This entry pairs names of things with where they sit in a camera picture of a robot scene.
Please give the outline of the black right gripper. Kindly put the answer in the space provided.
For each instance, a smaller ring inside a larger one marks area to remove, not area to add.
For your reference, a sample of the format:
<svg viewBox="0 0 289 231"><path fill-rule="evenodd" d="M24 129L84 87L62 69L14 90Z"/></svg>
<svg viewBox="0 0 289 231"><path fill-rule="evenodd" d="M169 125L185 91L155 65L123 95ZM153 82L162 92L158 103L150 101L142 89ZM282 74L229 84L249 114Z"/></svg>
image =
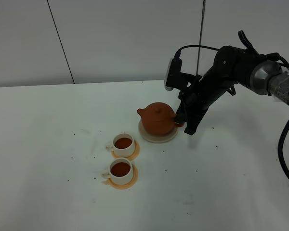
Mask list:
<svg viewBox="0 0 289 231"><path fill-rule="evenodd" d="M184 102L180 102L175 122L186 122L184 133L195 134L209 106L234 84L250 87L251 74L262 61L261 54L247 49L221 47L213 66L191 90L184 93Z"/></svg>

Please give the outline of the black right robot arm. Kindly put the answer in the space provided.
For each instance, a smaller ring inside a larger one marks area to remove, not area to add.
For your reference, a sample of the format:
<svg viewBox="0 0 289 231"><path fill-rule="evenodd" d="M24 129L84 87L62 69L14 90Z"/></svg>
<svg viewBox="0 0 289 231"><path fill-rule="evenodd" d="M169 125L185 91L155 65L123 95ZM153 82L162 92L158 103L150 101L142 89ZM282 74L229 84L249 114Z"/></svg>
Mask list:
<svg viewBox="0 0 289 231"><path fill-rule="evenodd" d="M258 95L273 95L289 105L289 64L278 54L258 54L251 49L223 46L204 76L181 72L181 52L170 62L165 89L180 90L181 103L175 122L186 123L185 133L193 135L208 108L224 93L236 94L240 84Z"/></svg>

